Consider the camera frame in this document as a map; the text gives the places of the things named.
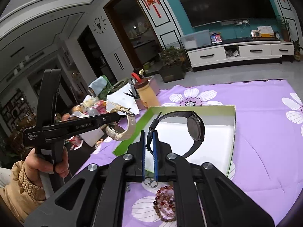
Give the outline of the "left hand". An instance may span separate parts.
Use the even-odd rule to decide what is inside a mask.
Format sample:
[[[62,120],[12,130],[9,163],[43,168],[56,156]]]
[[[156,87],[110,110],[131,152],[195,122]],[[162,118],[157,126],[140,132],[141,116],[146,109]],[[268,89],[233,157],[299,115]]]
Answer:
[[[35,153],[35,148],[33,148],[25,159],[24,170],[27,178],[34,185],[42,187],[40,172],[46,173],[52,171],[53,165],[38,157]],[[69,174],[68,151],[65,147],[62,153],[62,161],[55,166],[55,171],[61,178],[65,178]]]

